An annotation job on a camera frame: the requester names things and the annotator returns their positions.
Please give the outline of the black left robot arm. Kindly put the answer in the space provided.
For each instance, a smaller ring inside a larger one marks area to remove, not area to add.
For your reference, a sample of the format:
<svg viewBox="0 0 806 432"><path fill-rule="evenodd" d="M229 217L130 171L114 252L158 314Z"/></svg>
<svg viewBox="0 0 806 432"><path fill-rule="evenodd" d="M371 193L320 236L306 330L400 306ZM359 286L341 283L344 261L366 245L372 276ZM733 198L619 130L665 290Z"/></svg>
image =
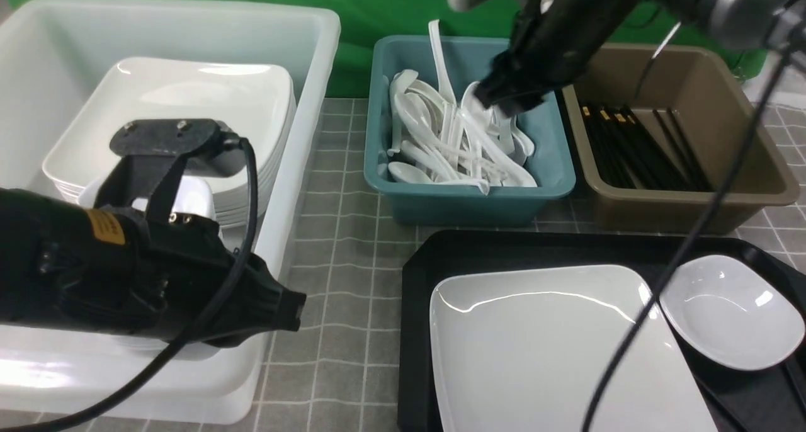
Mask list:
<svg viewBox="0 0 806 432"><path fill-rule="evenodd" d="M196 319L236 263L219 224L174 213L184 174L256 173L254 154L210 118L133 120L90 208L2 190L2 323L165 343Z"/></svg>

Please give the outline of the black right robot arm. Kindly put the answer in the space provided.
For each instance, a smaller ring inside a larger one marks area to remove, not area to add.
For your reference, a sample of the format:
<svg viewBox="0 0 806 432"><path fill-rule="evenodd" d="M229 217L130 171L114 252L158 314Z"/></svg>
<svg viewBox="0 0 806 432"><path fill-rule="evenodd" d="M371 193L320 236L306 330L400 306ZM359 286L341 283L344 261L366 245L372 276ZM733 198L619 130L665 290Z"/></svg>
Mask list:
<svg viewBox="0 0 806 432"><path fill-rule="evenodd" d="M469 12L491 0L447 0ZM729 50L782 48L803 33L804 0L515 0L509 45L475 90L484 108L507 116L532 110L545 94L576 82L641 1L653 1Z"/></svg>

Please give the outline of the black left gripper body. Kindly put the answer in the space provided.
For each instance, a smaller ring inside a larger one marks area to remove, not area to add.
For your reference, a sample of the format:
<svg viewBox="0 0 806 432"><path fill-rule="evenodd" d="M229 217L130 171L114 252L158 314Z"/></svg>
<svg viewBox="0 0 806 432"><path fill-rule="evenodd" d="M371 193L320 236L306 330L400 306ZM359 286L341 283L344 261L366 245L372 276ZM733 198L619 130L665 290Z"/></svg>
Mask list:
<svg viewBox="0 0 806 432"><path fill-rule="evenodd" d="M268 331L295 332L306 296L285 288L253 253L259 227L256 154L247 137L210 118L132 120L110 140L119 157L93 210L125 231L124 280L138 311L132 334L233 347ZM247 220L238 251L227 249L216 220L173 213L186 174L247 175Z"/></svg>

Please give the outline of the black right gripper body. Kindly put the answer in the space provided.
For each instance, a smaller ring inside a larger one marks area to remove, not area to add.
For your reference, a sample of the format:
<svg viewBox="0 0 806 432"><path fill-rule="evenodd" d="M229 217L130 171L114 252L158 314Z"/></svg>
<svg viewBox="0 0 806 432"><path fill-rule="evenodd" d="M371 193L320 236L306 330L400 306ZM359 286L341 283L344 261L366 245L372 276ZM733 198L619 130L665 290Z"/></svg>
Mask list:
<svg viewBox="0 0 806 432"><path fill-rule="evenodd" d="M447 0L469 12L491 0ZM541 105L545 94L573 84L639 0L515 0L507 49L492 60L475 97L508 117Z"/></svg>

